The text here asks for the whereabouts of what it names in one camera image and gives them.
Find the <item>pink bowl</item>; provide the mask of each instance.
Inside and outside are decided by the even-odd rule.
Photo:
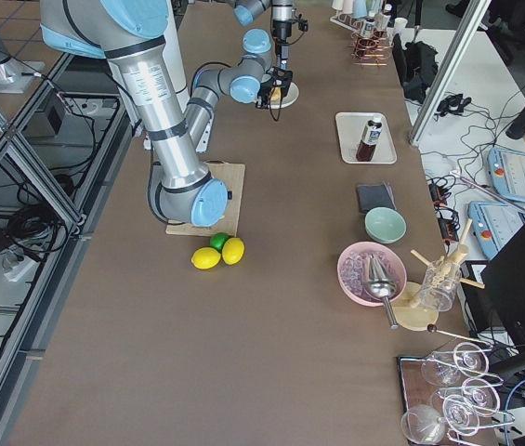
[[[367,307],[379,307],[384,304],[362,290],[361,279],[359,283],[357,283],[354,280],[348,280],[346,277],[343,277],[344,274],[350,273],[352,270],[357,271],[359,275],[363,277],[363,268],[367,264],[365,257],[369,254],[377,255],[385,265],[388,274],[394,279],[394,282],[397,285],[397,293],[390,298],[390,301],[395,300],[402,293],[404,285],[407,282],[407,271],[404,268],[402,260],[400,260],[393,251],[386,248],[383,244],[374,242],[353,243],[345,249],[338,258],[336,272],[338,274],[338,282],[340,283],[341,288],[351,300]],[[355,262],[353,258],[356,257],[356,255],[360,257],[358,258],[358,262],[361,263],[360,268],[351,266],[353,265],[352,262]],[[352,282],[356,283],[355,286],[357,286],[357,288],[351,285]]]

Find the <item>bowl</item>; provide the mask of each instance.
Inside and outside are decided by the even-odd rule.
[[[407,282],[407,271],[402,260],[383,244],[374,242],[353,243],[338,258],[336,273],[338,282],[348,298],[367,307],[380,307],[384,305],[382,301],[368,295],[362,287],[364,268],[367,265],[369,254],[377,256],[382,261],[387,273],[396,283],[397,292],[390,298],[390,301],[395,300],[404,290],[404,285]]]
[[[375,207],[365,216],[365,231],[378,243],[394,243],[407,231],[401,214],[389,207]]]

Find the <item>blue cable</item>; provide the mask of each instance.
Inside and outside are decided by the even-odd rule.
[[[510,407],[510,400],[512,400],[512,397],[518,390],[520,386],[522,386],[525,383],[525,378],[520,381],[518,384],[516,384],[514,387],[512,387],[512,390],[510,390],[510,393],[507,394],[507,400],[505,400],[505,407],[504,412],[507,412],[508,408]],[[509,435],[509,429],[508,426],[504,426],[504,437],[505,437],[505,446],[510,446],[510,435]]]

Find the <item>white plate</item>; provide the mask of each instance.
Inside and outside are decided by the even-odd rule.
[[[375,115],[382,116],[382,134],[377,140],[372,161],[357,161],[355,155],[361,141],[365,124]],[[336,130],[340,143],[340,155],[345,163],[349,164],[394,164],[396,151],[390,135],[386,116],[382,113],[341,112],[336,114]]]
[[[281,108],[284,109],[293,104],[297,98],[299,98],[299,87],[292,82],[291,85],[289,85],[287,96],[282,99],[282,103],[279,100],[271,100],[270,107],[276,110],[281,106]]]

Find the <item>wooden block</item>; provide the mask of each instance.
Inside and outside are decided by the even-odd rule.
[[[186,223],[179,226],[167,226],[165,232],[170,235],[199,235],[211,237],[218,232],[226,232],[228,235],[237,235],[237,225],[240,218],[240,207],[242,204],[243,177],[245,176],[245,164],[230,163],[208,163],[213,177],[222,180],[227,189],[231,191],[232,198],[227,204],[225,215],[215,226],[201,228]]]

